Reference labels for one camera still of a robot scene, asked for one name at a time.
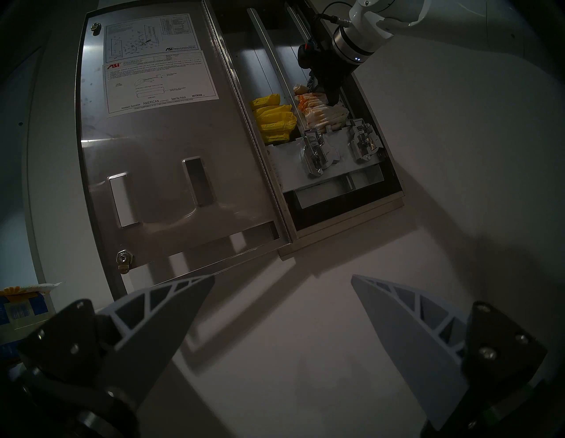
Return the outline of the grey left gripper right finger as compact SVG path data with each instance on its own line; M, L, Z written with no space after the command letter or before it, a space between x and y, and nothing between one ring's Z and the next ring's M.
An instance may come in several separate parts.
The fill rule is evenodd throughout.
M494 431L530 398L547 349L491 303L468 311L368 276L352 287L379 341L426 414L422 431Z

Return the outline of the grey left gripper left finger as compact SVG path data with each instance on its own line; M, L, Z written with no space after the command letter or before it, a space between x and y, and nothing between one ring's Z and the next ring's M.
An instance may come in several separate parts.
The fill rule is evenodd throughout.
M140 405L184 341L213 275L140 289L95 312L72 302L28 335L17 351L28 370L75 387L117 389Z

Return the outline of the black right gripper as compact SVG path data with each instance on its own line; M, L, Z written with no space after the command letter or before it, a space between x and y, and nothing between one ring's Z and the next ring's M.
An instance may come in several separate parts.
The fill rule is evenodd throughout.
M328 90L328 105L345 106L342 84L354 71L354 65L341 59L333 49L323 49L314 39L299 46L299 66L310 70L307 81L309 93L319 85Z

